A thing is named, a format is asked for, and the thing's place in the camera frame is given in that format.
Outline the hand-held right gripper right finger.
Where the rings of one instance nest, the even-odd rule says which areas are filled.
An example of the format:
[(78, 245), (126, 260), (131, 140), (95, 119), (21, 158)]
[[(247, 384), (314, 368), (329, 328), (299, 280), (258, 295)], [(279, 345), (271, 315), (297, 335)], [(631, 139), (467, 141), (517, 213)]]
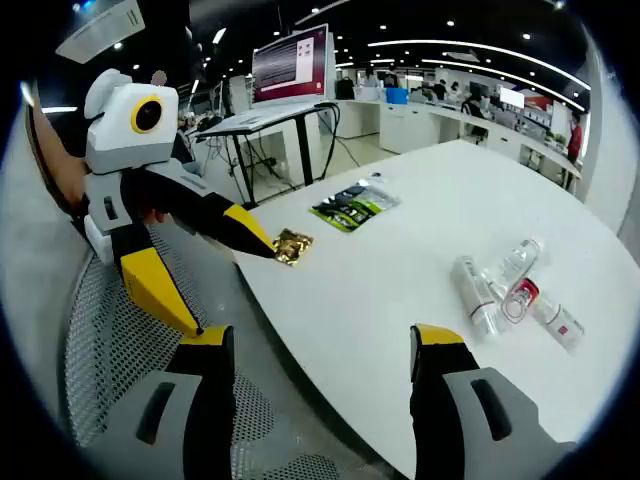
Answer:
[(542, 479), (574, 449), (541, 426), (533, 400), (464, 339), (427, 324), (410, 329), (409, 403), (418, 479)]

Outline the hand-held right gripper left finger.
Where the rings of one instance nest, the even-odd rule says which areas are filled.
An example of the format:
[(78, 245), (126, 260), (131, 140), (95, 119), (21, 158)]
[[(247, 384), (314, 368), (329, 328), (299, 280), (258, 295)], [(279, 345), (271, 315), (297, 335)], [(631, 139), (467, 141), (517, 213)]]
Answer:
[(235, 416), (234, 331), (185, 337), (169, 365), (111, 408), (86, 455), (101, 479), (229, 479)]

